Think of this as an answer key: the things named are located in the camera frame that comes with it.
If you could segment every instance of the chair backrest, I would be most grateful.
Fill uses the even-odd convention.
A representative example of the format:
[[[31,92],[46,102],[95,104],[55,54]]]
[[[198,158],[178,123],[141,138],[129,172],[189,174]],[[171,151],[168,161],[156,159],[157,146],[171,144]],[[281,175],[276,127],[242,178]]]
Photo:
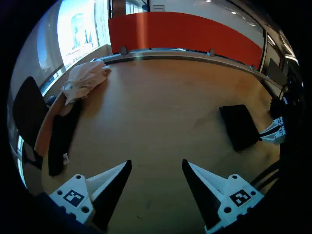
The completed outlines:
[[[19,134],[32,148],[48,110],[34,78],[28,77],[16,95],[12,112]]]

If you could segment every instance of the white robot part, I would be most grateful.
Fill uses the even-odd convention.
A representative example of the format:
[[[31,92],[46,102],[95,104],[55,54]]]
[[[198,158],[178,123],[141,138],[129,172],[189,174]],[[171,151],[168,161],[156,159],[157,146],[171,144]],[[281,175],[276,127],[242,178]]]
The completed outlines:
[[[281,144],[284,142],[285,135],[286,135],[285,127],[282,126],[278,129],[278,131],[276,131],[272,134],[263,136],[263,137],[261,137],[261,139],[264,142],[269,142],[269,143],[273,143],[274,145],[278,145],[278,144]]]
[[[279,117],[279,118],[273,120],[272,124],[267,129],[265,129],[263,132],[261,132],[261,134],[266,133],[266,132],[270,131],[271,129],[273,129],[277,126],[283,126],[283,125],[284,125],[283,117]]]
[[[263,198],[260,192],[237,174],[230,175],[226,179],[188,163],[198,178],[221,202],[218,209],[220,221],[209,230],[205,226],[207,234],[214,233],[235,222],[239,216],[245,215]]]
[[[96,211],[93,207],[94,200],[116,178],[125,167],[127,161],[86,179],[77,174],[50,194],[50,198],[67,214],[83,224],[90,224]]]

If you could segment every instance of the window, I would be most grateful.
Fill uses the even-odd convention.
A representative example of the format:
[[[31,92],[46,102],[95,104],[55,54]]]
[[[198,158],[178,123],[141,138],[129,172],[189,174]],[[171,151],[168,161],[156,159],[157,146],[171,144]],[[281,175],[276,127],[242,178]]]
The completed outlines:
[[[142,1],[128,0],[126,2],[126,14],[146,12],[146,7],[144,6],[146,5]]]
[[[79,4],[76,0],[65,0],[58,14],[58,43],[65,69],[68,70],[78,60],[99,47],[94,0],[81,0]]]

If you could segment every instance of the ceiling light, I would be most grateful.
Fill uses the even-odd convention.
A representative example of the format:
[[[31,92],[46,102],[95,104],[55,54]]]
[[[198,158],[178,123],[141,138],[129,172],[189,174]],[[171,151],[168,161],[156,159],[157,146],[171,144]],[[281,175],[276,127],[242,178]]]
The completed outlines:
[[[268,34],[268,38],[270,39],[270,41],[273,43],[273,45],[275,45],[275,42],[273,41],[273,39],[270,37],[270,35]]]
[[[292,60],[296,61],[297,64],[299,65],[298,59],[296,59],[295,57],[293,57],[293,56],[291,56],[291,55],[285,55],[285,58],[292,59]]]
[[[296,57],[295,54],[294,54],[294,52],[291,50],[291,48],[290,48],[287,44],[284,44],[284,46],[286,47],[286,49],[287,49],[294,57]]]

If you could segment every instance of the small white tag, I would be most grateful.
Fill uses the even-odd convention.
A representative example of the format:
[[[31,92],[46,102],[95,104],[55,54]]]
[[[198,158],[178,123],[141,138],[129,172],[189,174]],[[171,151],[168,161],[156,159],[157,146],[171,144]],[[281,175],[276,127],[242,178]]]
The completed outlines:
[[[64,165],[69,164],[69,158],[68,158],[67,153],[63,154],[63,164]]]

